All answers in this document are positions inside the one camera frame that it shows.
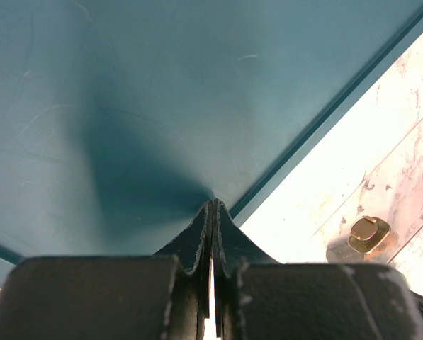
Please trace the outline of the teal drawer organizer box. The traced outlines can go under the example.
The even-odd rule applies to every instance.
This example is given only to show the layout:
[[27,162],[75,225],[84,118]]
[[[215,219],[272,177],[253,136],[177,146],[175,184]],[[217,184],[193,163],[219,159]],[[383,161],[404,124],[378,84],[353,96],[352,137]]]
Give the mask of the teal drawer organizer box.
[[423,33],[423,1],[0,1],[0,285],[242,224]]

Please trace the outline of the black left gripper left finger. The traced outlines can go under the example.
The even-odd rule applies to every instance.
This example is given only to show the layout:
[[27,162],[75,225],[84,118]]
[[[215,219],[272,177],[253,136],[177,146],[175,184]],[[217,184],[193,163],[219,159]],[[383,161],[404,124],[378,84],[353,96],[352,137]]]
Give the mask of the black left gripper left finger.
[[43,256],[0,291],[0,339],[202,339],[211,202],[151,256]]

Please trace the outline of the clear upper drawer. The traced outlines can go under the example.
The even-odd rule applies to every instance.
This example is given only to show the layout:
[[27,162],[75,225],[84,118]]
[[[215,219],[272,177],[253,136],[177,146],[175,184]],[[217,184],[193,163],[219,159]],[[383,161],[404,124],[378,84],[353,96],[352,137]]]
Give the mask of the clear upper drawer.
[[323,262],[368,215],[397,244],[387,262],[423,284],[423,33],[242,225],[277,261]]

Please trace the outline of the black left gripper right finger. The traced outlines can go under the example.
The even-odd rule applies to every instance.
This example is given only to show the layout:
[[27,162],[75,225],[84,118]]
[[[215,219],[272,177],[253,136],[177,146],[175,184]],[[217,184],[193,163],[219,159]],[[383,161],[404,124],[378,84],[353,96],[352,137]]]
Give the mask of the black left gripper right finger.
[[216,333],[221,339],[423,339],[423,297],[395,269],[282,264],[213,203]]

